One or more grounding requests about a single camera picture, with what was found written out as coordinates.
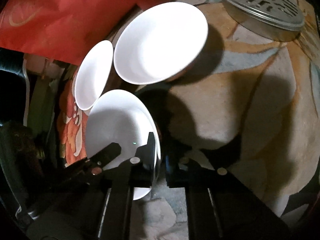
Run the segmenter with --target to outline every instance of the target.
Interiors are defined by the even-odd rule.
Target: floral tablecloth
[[[221,0],[180,0],[197,6],[208,41],[193,69],[170,83],[121,88],[136,93],[179,157],[227,168],[290,228],[311,212],[320,191],[320,39],[313,6],[295,41],[268,40],[245,29]],[[137,11],[109,39],[116,44]],[[85,157],[89,111],[74,99],[77,67],[63,75],[57,128],[68,166]],[[118,88],[112,72],[105,91]],[[165,141],[162,142],[165,154]],[[188,239],[184,189],[169,189],[164,167],[151,193],[132,206],[131,239]]]

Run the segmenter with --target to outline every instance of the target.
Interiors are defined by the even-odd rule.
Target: large white bowl
[[[110,41],[96,44],[85,56],[76,77],[75,100],[81,110],[90,109],[107,83],[113,59]]]
[[[116,142],[121,146],[121,154],[103,169],[115,168],[133,157],[139,146],[147,144],[149,132],[155,135],[156,154],[153,165],[155,171],[159,171],[160,141],[149,111],[135,95],[124,90],[111,90],[102,95],[90,111],[85,132],[87,156],[91,158],[110,143]],[[144,197],[150,190],[135,188],[133,199]]]
[[[182,2],[157,5],[137,16],[121,34],[115,69],[132,84],[166,80],[197,57],[207,36],[208,23],[198,8]]]

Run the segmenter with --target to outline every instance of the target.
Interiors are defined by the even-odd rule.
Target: perforated metal lid
[[[304,17],[293,0],[225,0],[251,17],[275,27],[298,31]]]

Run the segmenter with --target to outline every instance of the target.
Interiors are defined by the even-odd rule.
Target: white bowl
[[[156,140],[155,171],[161,161],[160,141],[156,125],[145,105],[133,94],[124,90],[111,90],[102,95],[92,107],[86,132],[85,149],[91,158],[112,142],[121,146],[121,154],[103,169],[117,167],[121,162],[134,157],[139,146],[147,144],[149,132]],[[135,188],[133,199],[144,197],[150,188]]]
[[[137,16],[121,34],[115,69],[132,84],[166,80],[198,56],[207,36],[208,23],[198,8],[182,2],[157,5]]]
[[[113,58],[110,41],[95,45],[82,61],[76,77],[75,99],[81,110],[90,109],[107,83]]]

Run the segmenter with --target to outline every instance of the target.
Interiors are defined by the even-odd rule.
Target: bowl
[[[208,23],[198,8],[182,2],[157,5],[138,15],[120,35],[115,69],[136,85],[167,80],[193,62],[207,36]]]
[[[113,59],[110,41],[96,44],[82,61],[75,82],[75,100],[81,110],[90,109],[107,83]]]
[[[117,167],[121,162],[134,157],[139,146],[147,144],[149,132],[156,140],[154,179],[158,176],[161,150],[156,125],[145,105],[133,94],[124,90],[111,90],[102,95],[93,105],[85,132],[85,149],[91,158],[112,142],[121,147],[121,154],[103,167]],[[134,188],[133,199],[144,197],[150,188]]]

